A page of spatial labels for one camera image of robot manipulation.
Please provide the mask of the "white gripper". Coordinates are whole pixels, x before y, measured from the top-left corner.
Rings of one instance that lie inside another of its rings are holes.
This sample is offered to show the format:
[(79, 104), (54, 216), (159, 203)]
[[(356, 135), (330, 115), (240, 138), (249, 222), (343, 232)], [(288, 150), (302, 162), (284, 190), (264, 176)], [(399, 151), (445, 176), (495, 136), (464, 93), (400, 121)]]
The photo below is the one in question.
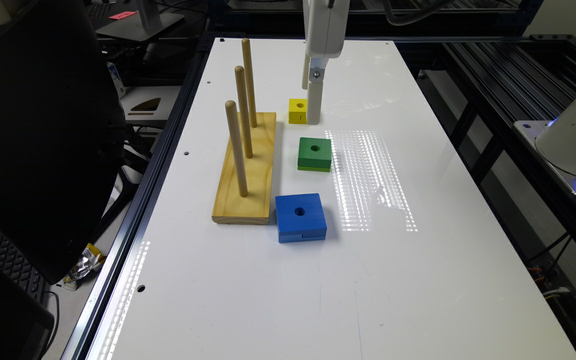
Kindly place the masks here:
[(307, 90), (307, 123), (320, 122), (326, 59), (337, 58), (343, 49), (349, 0), (304, 0), (306, 53), (302, 89)]

